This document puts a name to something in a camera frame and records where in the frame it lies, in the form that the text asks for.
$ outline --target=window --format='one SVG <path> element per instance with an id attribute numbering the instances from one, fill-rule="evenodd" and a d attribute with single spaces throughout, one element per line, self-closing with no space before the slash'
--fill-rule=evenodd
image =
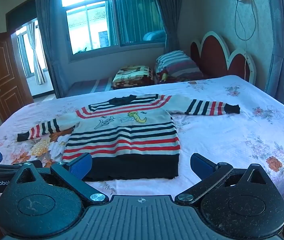
<path id="1" fill-rule="evenodd" d="M 36 35 L 36 54 L 38 63 L 44 71 L 47 70 L 46 61 L 44 58 L 44 51 L 42 46 L 42 40 L 40 38 L 40 31 L 38 29 L 38 22 L 35 21 L 35 35 Z M 19 51 L 21 55 L 21 61 L 24 69 L 24 73 L 26 77 L 34 76 L 34 57 L 33 57 L 33 50 L 29 43 L 29 38 L 26 33 L 26 26 L 20 28 L 16 31 L 17 36 L 17 43 L 19 46 Z"/>
<path id="2" fill-rule="evenodd" d="M 154 0 L 61 0 L 73 54 L 164 42 Z"/>

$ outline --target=white cord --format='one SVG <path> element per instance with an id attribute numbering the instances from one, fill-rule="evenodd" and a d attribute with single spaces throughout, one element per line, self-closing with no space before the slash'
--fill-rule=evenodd
<path id="1" fill-rule="evenodd" d="M 253 0 L 251 0 L 251 10 L 252 10 L 253 17 L 254 17 L 254 19 L 255 19 L 255 27 L 254 27 L 254 30 L 253 30 L 253 32 L 252 32 L 252 35 L 247 39 L 246 29 L 244 28 L 244 26 L 243 26 L 243 24 L 242 24 L 242 21 L 241 21 L 239 12 L 238 12 L 238 3 L 239 3 L 239 0 L 235 0 L 236 12 L 235 12 L 235 15 L 234 15 L 234 30 L 235 30 L 235 32 L 236 32 L 237 37 L 238 37 L 240 40 L 246 42 L 246 53 L 245 53 L 245 58 L 246 58 L 246 60 L 245 60 L 245 63 L 244 63 L 244 80 L 246 80 L 247 48 L 248 48 L 248 46 L 247 46 L 247 41 L 248 41 L 249 39 L 251 39 L 251 38 L 253 37 L 254 33 L 255 33 L 255 30 L 256 30 L 256 28 L 257 28 L 257 19 L 256 19 L 256 17 L 255 17 L 255 12 L 254 12 L 254 10 L 253 10 Z M 238 33 L 237 33 L 237 25 L 236 25 L 237 14 L 238 14 L 239 22 L 240 22 L 240 24 L 241 24 L 241 26 L 242 26 L 242 28 L 243 28 L 243 30 L 244 30 L 244 39 L 242 39 L 242 38 L 238 35 Z"/>

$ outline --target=white bedsheet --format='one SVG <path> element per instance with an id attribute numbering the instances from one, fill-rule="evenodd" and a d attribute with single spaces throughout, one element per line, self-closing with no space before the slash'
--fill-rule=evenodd
<path id="1" fill-rule="evenodd" d="M 0 127 L 3 164 L 40 159 L 47 167 L 60 161 L 69 138 L 67 133 L 17 143 L 16 134 L 57 115 L 114 97 L 159 93 L 183 94 L 190 98 L 239 104 L 240 114 L 222 116 L 173 115 L 181 144 L 179 176 L 175 179 L 139 179 L 94 182 L 90 185 L 107 194 L 172 195 L 200 181 L 190 168 L 194 152 L 235 168 L 261 164 L 284 197 L 284 105 L 237 76 L 193 82 L 120 89 L 25 106 Z"/>

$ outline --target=door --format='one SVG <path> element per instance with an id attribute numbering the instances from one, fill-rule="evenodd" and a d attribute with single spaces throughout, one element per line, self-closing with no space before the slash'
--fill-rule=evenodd
<path id="1" fill-rule="evenodd" d="M 11 35 L 0 33 L 0 118 L 8 119 L 17 110 L 33 103 L 20 58 L 15 60 Z"/>

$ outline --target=brown door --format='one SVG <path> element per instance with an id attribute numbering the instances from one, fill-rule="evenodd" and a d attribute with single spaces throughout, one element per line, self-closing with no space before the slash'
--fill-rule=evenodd
<path id="1" fill-rule="evenodd" d="M 14 57 L 11 35 L 0 33 L 0 118 L 33 103 L 20 57 Z"/>

